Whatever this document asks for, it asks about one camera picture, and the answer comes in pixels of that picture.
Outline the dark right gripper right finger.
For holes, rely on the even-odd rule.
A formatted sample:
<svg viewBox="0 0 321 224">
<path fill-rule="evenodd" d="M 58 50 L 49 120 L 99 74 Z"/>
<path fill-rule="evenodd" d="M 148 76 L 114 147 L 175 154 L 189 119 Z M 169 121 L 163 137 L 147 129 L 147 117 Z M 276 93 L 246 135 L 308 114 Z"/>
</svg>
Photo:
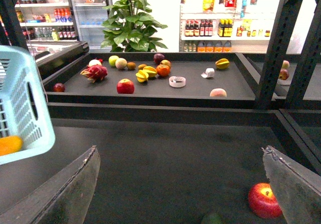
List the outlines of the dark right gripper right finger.
<svg viewBox="0 0 321 224">
<path fill-rule="evenodd" d="M 320 176 L 272 146 L 263 164 L 287 223 L 320 223 Z"/>
</svg>

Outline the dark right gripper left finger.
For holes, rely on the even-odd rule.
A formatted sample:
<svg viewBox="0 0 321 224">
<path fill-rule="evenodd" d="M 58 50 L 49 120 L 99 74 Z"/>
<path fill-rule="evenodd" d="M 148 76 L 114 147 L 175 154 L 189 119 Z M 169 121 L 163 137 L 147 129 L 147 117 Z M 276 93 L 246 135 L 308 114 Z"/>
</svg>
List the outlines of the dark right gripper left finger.
<svg viewBox="0 0 321 224">
<path fill-rule="evenodd" d="M 100 169 L 92 146 L 1 214 L 1 223 L 84 223 Z"/>
</svg>

